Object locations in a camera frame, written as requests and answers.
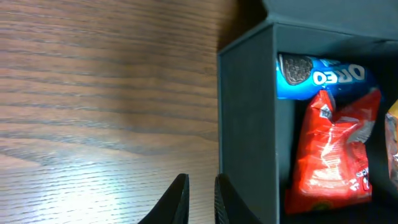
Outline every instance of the snack package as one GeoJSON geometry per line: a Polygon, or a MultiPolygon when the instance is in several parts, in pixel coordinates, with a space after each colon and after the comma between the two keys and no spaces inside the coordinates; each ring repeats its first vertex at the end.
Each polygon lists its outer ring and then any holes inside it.
{"type": "Polygon", "coordinates": [[[390,178],[398,188],[398,100],[386,114],[385,129],[390,178]]]}
{"type": "Polygon", "coordinates": [[[367,68],[337,60],[279,54],[276,60],[277,97],[306,100],[328,90],[337,100],[352,101],[376,87],[367,68]]]}
{"type": "Polygon", "coordinates": [[[321,90],[309,104],[300,135],[288,214],[340,208],[371,199],[364,142],[374,126],[379,90],[335,111],[330,93],[321,90]]]}

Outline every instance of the brown wooden surface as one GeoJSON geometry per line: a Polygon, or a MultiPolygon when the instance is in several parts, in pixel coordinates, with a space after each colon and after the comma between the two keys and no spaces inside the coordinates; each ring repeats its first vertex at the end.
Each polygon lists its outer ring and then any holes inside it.
{"type": "Polygon", "coordinates": [[[1,1],[0,223],[136,223],[181,172],[213,223],[216,51],[246,5],[1,1]]]}

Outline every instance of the blue package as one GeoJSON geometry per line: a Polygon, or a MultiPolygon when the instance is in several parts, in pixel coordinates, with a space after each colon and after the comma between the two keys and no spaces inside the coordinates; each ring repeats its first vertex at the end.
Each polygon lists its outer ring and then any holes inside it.
{"type": "Polygon", "coordinates": [[[276,70],[279,99],[306,100],[328,90],[335,98],[349,100],[377,87],[367,68],[337,60],[279,54],[276,70]]]}

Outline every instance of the black pointed object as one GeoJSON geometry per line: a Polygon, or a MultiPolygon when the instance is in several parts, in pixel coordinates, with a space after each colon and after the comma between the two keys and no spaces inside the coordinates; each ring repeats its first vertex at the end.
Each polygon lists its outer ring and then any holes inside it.
{"type": "Polygon", "coordinates": [[[216,177],[214,206],[216,224],[261,224],[225,174],[216,177]]]}
{"type": "Polygon", "coordinates": [[[189,213],[189,177],[179,174],[139,224],[187,224],[189,213]]]}

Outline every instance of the storage bin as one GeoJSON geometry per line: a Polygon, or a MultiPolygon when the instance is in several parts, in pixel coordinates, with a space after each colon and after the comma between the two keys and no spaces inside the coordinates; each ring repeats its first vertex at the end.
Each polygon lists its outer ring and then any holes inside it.
{"type": "Polygon", "coordinates": [[[398,191],[389,180],[384,139],[384,115],[398,98],[398,1],[264,3],[267,20],[218,55],[220,172],[263,223],[398,223],[398,191]],[[384,99],[366,143],[371,203],[284,214],[308,102],[277,99],[278,52],[354,62],[376,76],[384,99]]]}

